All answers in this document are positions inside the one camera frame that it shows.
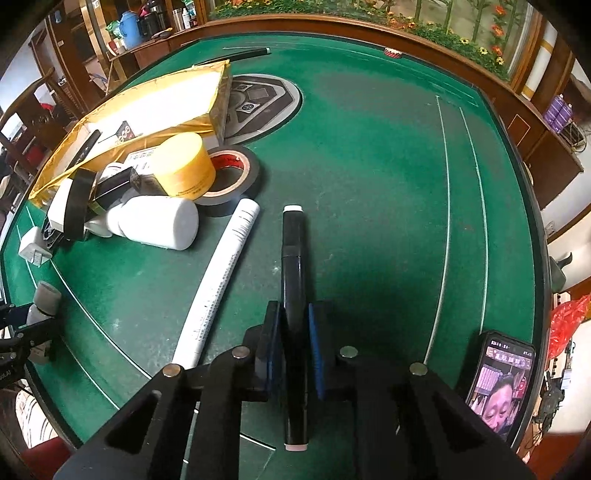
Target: red plastic bag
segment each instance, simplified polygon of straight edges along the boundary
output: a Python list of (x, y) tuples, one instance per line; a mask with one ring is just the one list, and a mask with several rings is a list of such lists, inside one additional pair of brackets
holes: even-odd
[(548, 358), (555, 358), (564, 352), (569, 340), (587, 316), (589, 300), (591, 300), (591, 294), (578, 300), (561, 303), (552, 310)]

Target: blue plastic pitcher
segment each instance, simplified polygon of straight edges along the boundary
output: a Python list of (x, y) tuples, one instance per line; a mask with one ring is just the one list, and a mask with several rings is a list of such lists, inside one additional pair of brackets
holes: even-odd
[(121, 15), (119, 31), (125, 40), (125, 47), (129, 50), (140, 45), (144, 39), (139, 33), (138, 16), (133, 12), (125, 12)]

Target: flower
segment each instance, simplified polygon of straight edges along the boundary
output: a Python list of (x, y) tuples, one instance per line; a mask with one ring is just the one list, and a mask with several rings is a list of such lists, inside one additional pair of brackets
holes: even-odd
[(505, 33), (505, 32), (503, 32), (503, 29), (496, 24), (491, 27), (491, 30), (496, 37), (502, 37), (503, 34)]

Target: yellow tape roll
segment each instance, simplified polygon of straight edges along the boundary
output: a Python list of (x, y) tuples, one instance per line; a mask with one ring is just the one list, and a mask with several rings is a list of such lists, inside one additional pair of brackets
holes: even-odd
[(171, 197), (195, 200), (212, 186), (216, 178), (201, 137), (192, 132), (170, 137), (150, 157), (151, 170)]

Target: wooden counter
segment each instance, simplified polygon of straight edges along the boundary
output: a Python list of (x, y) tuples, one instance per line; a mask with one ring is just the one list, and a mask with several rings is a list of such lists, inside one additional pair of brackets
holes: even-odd
[[(541, 209), (583, 171), (570, 147), (546, 125), (529, 101), (511, 90), (509, 84), (460, 54), (383, 25), (322, 15), (247, 15), (208, 22), (173, 34), (165, 40), (150, 41), (118, 58), (133, 59), (137, 64), (137, 72), (200, 38), (277, 31), (333, 35), (395, 48), (448, 70), (481, 88), (493, 103), (509, 137), (531, 171)], [(125, 73), (129, 76), (135, 72), (128, 69)]]

